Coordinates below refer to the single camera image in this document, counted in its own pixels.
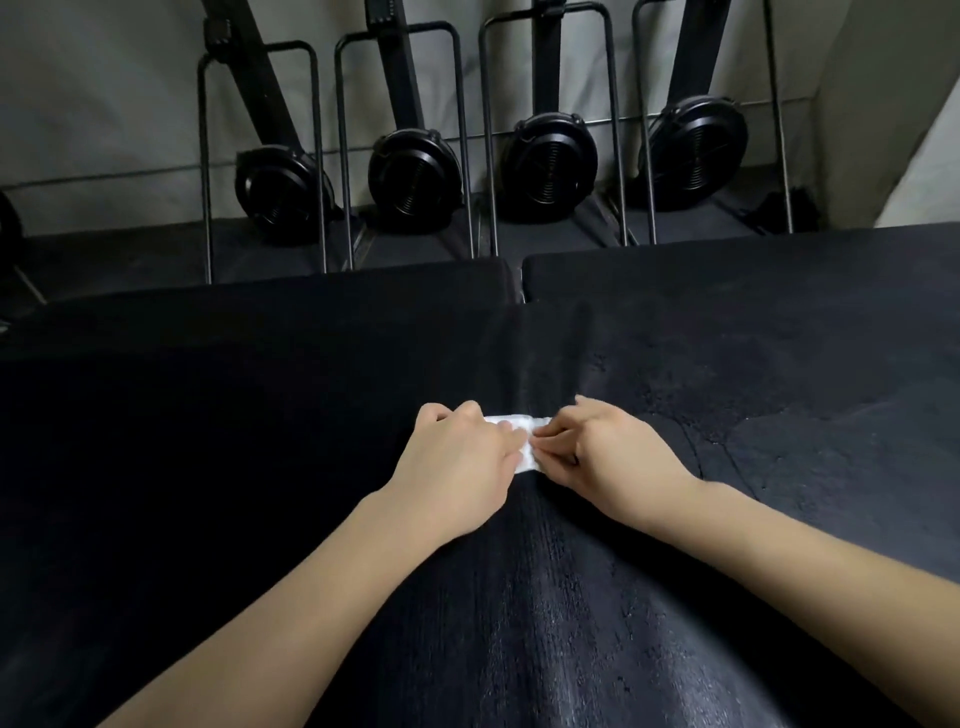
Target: white towel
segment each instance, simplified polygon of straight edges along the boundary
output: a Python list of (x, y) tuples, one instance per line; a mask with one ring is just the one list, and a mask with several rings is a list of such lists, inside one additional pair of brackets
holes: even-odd
[[(525, 429), (527, 432), (532, 433), (537, 427), (547, 425), (550, 422), (549, 417), (530, 417), (529, 415), (496, 415), (494, 417), (484, 418), (489, 423), (501, 423), (508, 422), (514, 426), (514, 429)], [(523, 458), (520, 460), (520, 464), (516, 466), (514, 474), (517, 473), (526, 473), (527, 471), (538, 471), (540, 466), (537, 465), (537, 461), (534, 460), (534, 453), (530, 448), (530, 442), (526, 442), (523, 446), (523, 449), (520, 451), (520, 454), (523, 455)]]

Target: white wall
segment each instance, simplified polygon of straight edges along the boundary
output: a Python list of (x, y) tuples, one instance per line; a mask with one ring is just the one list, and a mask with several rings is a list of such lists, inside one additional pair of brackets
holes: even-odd
[(960, 221), (960, 81), (876, 224), (886, 228), (954, 221)]
[[(476, 38), (486, 16), (525, 7), (528, 0), (407, 0), (411, 22), (446, 19), (461, 32), (467, 71), (468, 126), (482, 132)], [(267, 41), (301, 37), (321, 55), (324, 147), (337, 146), (333, 45), (364, 26), (359, 0), (251, 0)], [(812, 96), (840, 32), (850, 0), (776, 0), (784, 97)], [(617, 50), (621, 111), (636, 113), (630, 30), (633, 0), (608, 0)], [(684, 0), (644, 11), (651, 38), (644, 73), (659, 109), (666, 97)], [(98, 230), (195, 220), (200, 217), (196, 171), (195, 66), (203, 52), (200, 0), (4, 0), (0, 3), (0, 186), (24, 218), (29, 234)], [(492, 33), (492, 74), (500, 94), (495, 126), (509, 129), (531, 111), (530, 32), (526, 24)], [(423, 110), (429, 125), (456, 134), (449, 42), (415, 38)], [(602, 26), (598, 16), (564, 23), (562, 103), (585, 118), (610, 114)], [(391, 129), (386, 87), (375, 46), (348, 51), (349, 140), (371, 144)], [(276, 73), (304, 139), (310, 135), (306, 62), (277, 57)], [(225, 68), (210, 72), (214, 212), (240, 215), (228, 167), (256, 137)], [(759, 0), (733, 0), (714, 91), (741, 101), (769, 97)], [(748, 113), (755, 133), (748, 163), (775, 158), (766, 109)], [(804, 179), (811, 176), (809, 106), (788, 105), (791, 156)], [(624, 128), (628, 170), (636, 170), (636, 125)], [(609, 131), (595, 130), (604, 161)], [(484, 178), (483, 146), (470, 145), (474, 186)], [(354, 202), (367, 199), (367, 154), (350, 155)], [(339, 190), (339, 161), (326, 157)], [(134, 177), (115, 179), (112, 175)], [(70, 181), (69, 178), (107, 176)], [(59, 181), (33, 184), (33, 182)]]
[(960, 75), (960, 2), (854, 0), (815, 102), (835, 228), (872, 227)]

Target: black exercise mat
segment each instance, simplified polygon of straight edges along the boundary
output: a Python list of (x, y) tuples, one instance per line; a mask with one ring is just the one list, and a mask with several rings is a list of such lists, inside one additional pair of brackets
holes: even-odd
[[(960, 281), (912, 270), (0, 365), (0, 723), (106, 715), (382, 484), (426, 400), (610, 400), (704, 477), (960, 579)], [(531, 474), (393, 595), (315, 720), (910, 722), (728, 579)]]
[(251, 342), (270, 331), (304, 335), (516, 300), (513, 275), (498, 258), (140, 291), (43, 307), (0, 337), (0, 357)]
[(931, 258), (960, 268), (960, 223), (531, 255), (523, 261), (523, 293), (527, 301), (556, 301), (703, 290), (738, 295), (790, 285), (818, 295), (859, 284), (909, 285)]

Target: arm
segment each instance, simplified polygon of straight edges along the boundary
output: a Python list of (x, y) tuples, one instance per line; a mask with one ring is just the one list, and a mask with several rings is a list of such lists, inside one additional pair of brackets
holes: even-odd
[(525, 440), (476, 402), (425, 405), (390, 482), (102, 728), (302, 726), (403, 579), (503, 505)]
[(923, 724), (960, 724), (956, 584), (694, 477), (652, 427), (604, 402), (578, 398), (534, 434), (552, 480), (735, 579)]

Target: floor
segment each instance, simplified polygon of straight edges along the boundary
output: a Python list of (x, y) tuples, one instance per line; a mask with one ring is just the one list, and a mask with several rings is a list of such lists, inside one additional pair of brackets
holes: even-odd
[[(660, 243), (719, 239), (756, 234), (732, 214), (759, 205), (776, 189), (773, 168), (745, 168), (713, 199), (683, 212), (657, 217)], [(489, 255), (491, 230), (485, 203), (475, 200), (473, 232), (480, 255)], [(469, 255), (466, 214), (437, 235), (374, 234), (360, 218), (353, 220), (356, 265), (380, 268)], [(627, 222), (637, 244), (647, 243), (646, 213), (628, 210)], [(618, 245), (618, 225), (599, 194), (587, 199), (560, 223), (525, 226), (501, 222), (499, 252), (516, 272), (528, 255), (589, 250)], [(342, 269), (346, 258), (346, 226), (331, 223), (328, 260)], [(215, 271), (219, 282), (309, 276), (321, 272), (317, 247), (275, 248), (262, 244), (249, 220), (218, 220), (214, 225)], [(97, 296), (120, 291), (196, 286), (204, 282), (204, 232), (201, 223), (126, 231), (82, 232), (35, 238), (20, 265), (45, 300)], [(28, 315), (40, 303), (18, 276), (0, 279), (0, 333), (3, 321)]]

